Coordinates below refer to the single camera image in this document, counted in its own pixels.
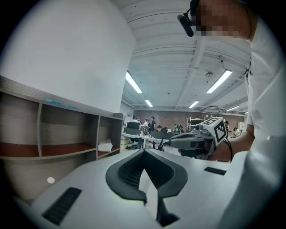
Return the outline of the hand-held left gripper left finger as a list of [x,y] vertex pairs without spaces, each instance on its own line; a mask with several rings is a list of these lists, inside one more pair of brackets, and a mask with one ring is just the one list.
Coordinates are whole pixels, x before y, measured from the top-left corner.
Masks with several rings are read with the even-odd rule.
[[144,150],[112,164],[106,171],[105,180],[108,187],[126,200],[147,202],[145,192],[139,189],[140,178],[145,166]]

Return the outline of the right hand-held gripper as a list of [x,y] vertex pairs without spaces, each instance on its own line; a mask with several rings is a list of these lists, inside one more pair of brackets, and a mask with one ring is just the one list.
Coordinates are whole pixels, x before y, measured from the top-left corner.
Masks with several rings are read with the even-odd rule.
[[169,145],[179,149],[182,157],[207,160],[218,145],[227,137],[222,117],[212,117],[196,125],[193,133],[182,133],[171,137]]

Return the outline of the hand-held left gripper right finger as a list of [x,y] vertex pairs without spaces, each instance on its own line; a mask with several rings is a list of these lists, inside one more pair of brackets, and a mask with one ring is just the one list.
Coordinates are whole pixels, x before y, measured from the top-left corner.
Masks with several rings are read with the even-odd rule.
[[177,196],[188,181],[184,167],[166,159],[151,150],[144,151],[144,169],[157,190],[156,221],[162,226],[168,226],[179,217],[169,213],[164,198]]

